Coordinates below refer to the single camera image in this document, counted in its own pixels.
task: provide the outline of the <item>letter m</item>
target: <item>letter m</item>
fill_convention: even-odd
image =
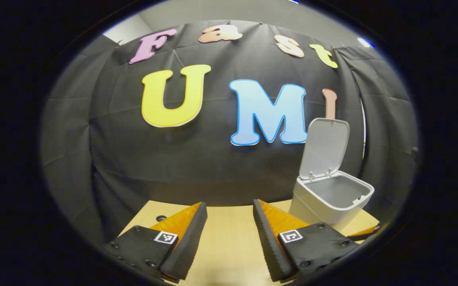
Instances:
[[[285,127],[280,140],[284,143],[305,143],[303,87],[284,85],[275,103],[255,80],[234,80],[229,87],[238,96],[238,130],[231,136],[233,145],[255,145],[259,142],[259,135],[254,130],[254,117],[269,143],[275,140],[282,120]]]

